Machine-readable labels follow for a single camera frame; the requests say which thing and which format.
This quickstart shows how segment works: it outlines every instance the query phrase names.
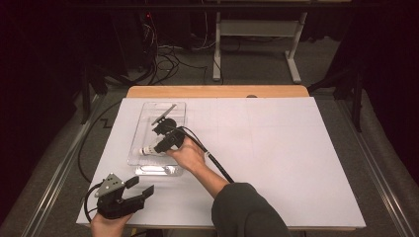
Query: table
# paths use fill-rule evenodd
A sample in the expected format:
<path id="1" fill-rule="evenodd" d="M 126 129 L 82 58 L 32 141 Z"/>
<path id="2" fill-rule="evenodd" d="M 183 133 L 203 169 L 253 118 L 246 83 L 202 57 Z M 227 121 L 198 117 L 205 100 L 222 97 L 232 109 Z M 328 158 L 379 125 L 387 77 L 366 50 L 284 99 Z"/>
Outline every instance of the table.
<path id="1" fill-rule="evenodd" d="M 260 98 L 240 98 L 248 95 Z M 314 99 L 297 85 L 132 87 L 92 184 L 111 172 L 123 181 L 133 176 L 126 157 L 144 102 L 180 100 L 187 104 L 187 127 L 236 182 L 251 183 L 289 229 L 366 226 Z M 213 228 L 212 197 L 192 174 L 140 176 L 125 198 L 139 195 L 150 185 L 155 186 L 154 195 L 128 226 Z M 89 209 L 96 201 L 89 199 Z M 82 210 L 77 223 L 88 224 Z"/>

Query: gray sleeve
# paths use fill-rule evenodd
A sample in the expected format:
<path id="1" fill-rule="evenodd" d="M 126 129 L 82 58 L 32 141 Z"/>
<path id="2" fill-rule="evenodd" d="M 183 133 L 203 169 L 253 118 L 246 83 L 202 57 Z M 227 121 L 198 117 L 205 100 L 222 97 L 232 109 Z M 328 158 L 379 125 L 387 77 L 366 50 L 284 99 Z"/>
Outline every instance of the gray sleeve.
<path id="1" fill-rule="evenodd" d="M 213 202 L 211 217 L 219 237 L 291 237 L 278 213 L 249 184 L 225 186 Z"/>

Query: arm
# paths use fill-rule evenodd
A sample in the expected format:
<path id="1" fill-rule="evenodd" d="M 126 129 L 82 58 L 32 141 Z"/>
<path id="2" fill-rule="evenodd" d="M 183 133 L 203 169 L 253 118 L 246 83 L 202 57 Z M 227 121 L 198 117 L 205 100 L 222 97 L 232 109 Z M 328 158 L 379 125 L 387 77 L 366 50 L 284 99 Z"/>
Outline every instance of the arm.
<path id="1" fill-rule="evenodd" d="M 132 217 L 132 214 L 123 216 L 119 219 L 107 219 L 96 213 L 91 222 L 93 237 L 121 237 L 123 236 L 124 226 Z"/>
<path id="2" fill-rule="evenodd" d="M 228 185 L 227 180 L 206 165 L 204 151 L 190 138 L 185 137 L 183 145 L 178 150 L 168 150 L 166 153 L 181 167 L 191 172 L 213 198 Z"/>

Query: gray floor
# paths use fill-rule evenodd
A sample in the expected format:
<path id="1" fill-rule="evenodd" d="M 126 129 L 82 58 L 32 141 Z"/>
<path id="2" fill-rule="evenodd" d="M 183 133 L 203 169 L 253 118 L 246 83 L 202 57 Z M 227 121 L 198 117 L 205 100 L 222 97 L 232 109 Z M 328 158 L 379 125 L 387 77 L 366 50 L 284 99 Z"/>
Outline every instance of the gray floor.
<path id="1" fill-rule="evenodd" d="M 221 48 L 224 49 L 221 58 L 223 84 L 292 84 L 283 55 L 283 51 L 288 49 L 290 44 L 288 39 L 271 42 L 243 40 L 237 51 L 237 39 L 223 39 L 221 41 Z M 338 45 L 339 42 L 331 39 L 299 44 L 295 61 L 304 86 L 309 86 L 324 77 Z M 176 49 L 176 55 L 184 63 L 195 67 L 206 66 L 207 72 L 204 74 L 203 68 L 180 65 L 177 74 L 162 84 L 216 85 L 221 83 L 211 80 L 211 49 L 193 51 Z M 167 63 L 162 62 L 160 68 L 170 68 Z M 166 73 L 167 71 L 159 70 L 157 75 L 162 78 Z M 367 222 L 367 228 L 350 232 L 307 231 L 306 236 L 415 236 L 412 231 L 419 233 L 419 189 L 385 138 L 369 103 L 368 95 L 366 93 L 363 95 L 361 117 L 363 132 L 357 133 L 348 121 L 348 103 L 335 101 L 332 91 L 333 89 L 321 89 L 311 96 L 316 99 L 333 145 Z M 99 105 L 96 115 L 125 95 L 126 88 L 112 86 L 108 95 L 95 100 L 94 105 Z M 77 98 L 75 104 L 80 107 L 81 99 Z M 112 124 L 118 112 L 118 106 L 104 113 L 101 119 L 108 119 L 108 124 Z M 80 131 L 87 127 L 80 125 L 81 118 L 82 112 L 78 110 L 51 143 L 8 218 L 3 222 L 0 236 L 21 236 L 31 220 L 37 228 L 33 227 L 26 232 L 28 235 L 32 233 L 35 233 L 33 236 L 90 235 L 87 227 L 75 224 L 82 198 L 89 184 L 80 175 L 77 161 L 69 160 L 68 157 L 71 154 L 67 153 Z M 81 165 L 90 178 L 93 177 L 111 132 L 109 128 L 104 127 L 104 123 L 104 120 L 98 120 L 94 124 L 81 152 Z M 65 177 L 65 180 L 60 183 L 62 186 L 54 189 L 55 196 L 47 197 L 47 200 L 51 200 L 51 204 L 46 205 L 41 203 L 42 197 L 45 191 L 49 191 L 48 185 L 54 175 Z M 40 204 L 41 212 L 36 212 Z M 43 215 L 39 214 L 36 219 L 33 219 L 34 213 Z M 129 231 L 126 231 L 125 236 L 130 235 Z"/>

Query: transparent plastic box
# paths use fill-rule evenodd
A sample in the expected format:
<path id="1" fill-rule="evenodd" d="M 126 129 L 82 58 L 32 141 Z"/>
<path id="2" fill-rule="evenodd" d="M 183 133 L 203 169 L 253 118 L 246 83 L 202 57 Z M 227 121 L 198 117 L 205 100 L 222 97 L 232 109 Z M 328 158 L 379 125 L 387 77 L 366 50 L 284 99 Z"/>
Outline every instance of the transparent plastic box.
<path id="1" fill-rule="evenodd" d="M 185 125 L 186 104 L 184 102 L 147 102 L 142 106 L 127 159 L 127 163 L 134 168 L 137 175 L 181 176 L 183 174 L 183 168 L 165 153 L 143 155 L 140 152 L 141 148 L 153 146 L 163 138 L 163 135 L 157 135 L 153 131 L 158 123 L 152 124 L 173 105 L 175 107 L 166 118 L 173 119 L 176 126 Z"/>

